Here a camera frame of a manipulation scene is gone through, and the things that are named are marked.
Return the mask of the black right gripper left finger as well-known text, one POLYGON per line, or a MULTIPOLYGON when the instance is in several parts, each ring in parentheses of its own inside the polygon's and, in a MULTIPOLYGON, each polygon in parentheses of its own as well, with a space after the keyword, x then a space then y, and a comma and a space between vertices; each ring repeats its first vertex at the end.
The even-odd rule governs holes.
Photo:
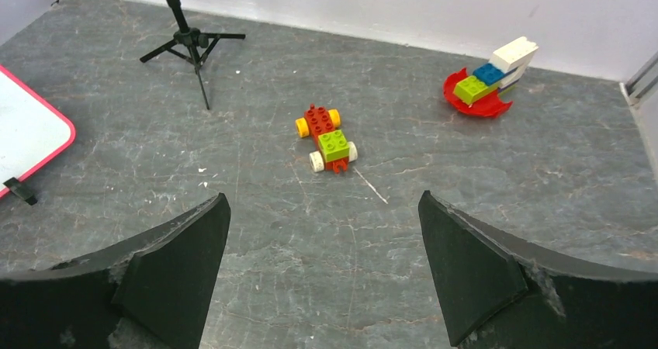
POLYGON ((200 344, 231 209, 218 194, 152 229, 40 271, 1 277, 3 348, 200 344))

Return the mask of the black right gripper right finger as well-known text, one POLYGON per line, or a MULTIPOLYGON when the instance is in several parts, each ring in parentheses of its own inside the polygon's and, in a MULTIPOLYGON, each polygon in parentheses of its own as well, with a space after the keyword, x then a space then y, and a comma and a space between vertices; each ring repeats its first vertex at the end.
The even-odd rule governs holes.
POLYGON ((655 348, 657 276, 528 242, 424 192, 418 203, 457 348, 655 348))

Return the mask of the pink framed whiteboard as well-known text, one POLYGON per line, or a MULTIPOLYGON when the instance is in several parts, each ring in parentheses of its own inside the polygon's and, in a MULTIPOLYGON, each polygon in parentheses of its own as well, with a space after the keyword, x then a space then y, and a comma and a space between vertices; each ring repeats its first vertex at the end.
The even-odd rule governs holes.
POLYGON ((1 68, 1 196, 10 178, 23 184, 68 148, 76 137, 72 121, 1 68))

